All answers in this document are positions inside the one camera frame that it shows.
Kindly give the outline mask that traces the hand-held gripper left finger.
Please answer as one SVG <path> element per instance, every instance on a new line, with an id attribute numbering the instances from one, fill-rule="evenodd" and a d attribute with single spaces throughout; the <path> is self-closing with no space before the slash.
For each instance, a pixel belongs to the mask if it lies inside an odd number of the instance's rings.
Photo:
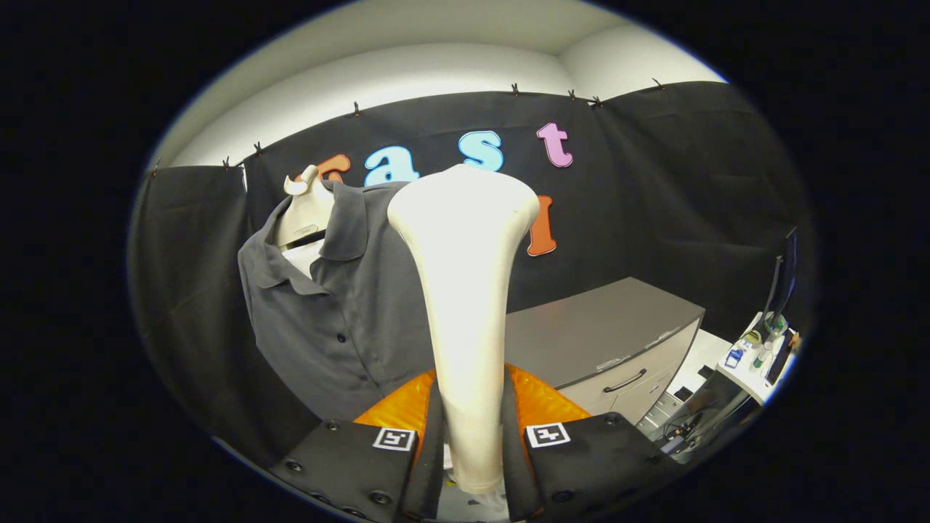
<path id="1" fill-rule="evenodd" d="M 374 522 L 435 520 L 442 491 L 442 400 L 432 370 L 355 420 L 328 419 L 270 473 L 328 508 Z"/>

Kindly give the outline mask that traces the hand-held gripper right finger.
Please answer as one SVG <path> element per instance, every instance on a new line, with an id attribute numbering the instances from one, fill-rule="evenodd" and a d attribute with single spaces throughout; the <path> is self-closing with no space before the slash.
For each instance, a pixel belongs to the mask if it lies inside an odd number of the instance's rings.
<path id="1" fill-rule="evenodd" d="M 591 521 L 663 489 L 680 466 L 619 413 L 591 415 L 506 365 L 503 484 L 512 521 Z"/>

